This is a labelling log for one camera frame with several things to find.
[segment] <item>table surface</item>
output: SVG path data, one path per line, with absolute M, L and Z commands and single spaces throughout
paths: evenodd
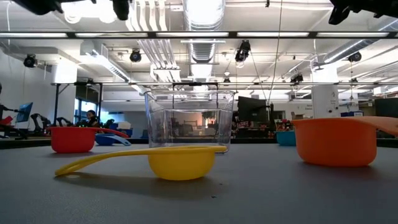
M 0 150 L 0 223 L 398 222 L 398 149 L 391 148 L 379 148 L 369 167 L 331 168 L 302 162 L 294 147 L 233 144 L 197 180 L 158 179 L 146 156 L 112 158 L 54 177 L 83 156 L 126 149 Z

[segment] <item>blue bowl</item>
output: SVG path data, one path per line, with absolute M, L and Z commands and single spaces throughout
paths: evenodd
M 108 138 L 107 136 L 114 136 L 114 134 L 96 134 L 95 142 L 100 146 L 112 146 L 116 140 Z
M 296 146 L 296 135 L 294 131 L 277 131 L 276 141 L 280 146 Z

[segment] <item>red measuring cup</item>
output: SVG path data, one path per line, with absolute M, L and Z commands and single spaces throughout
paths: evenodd
M 95 143 L 95 133 L 103 131 L 128 138 L 119 131 L 104 128 L 50 127 L 51 147 L 57 153 L 80 153 L 90 151 Z

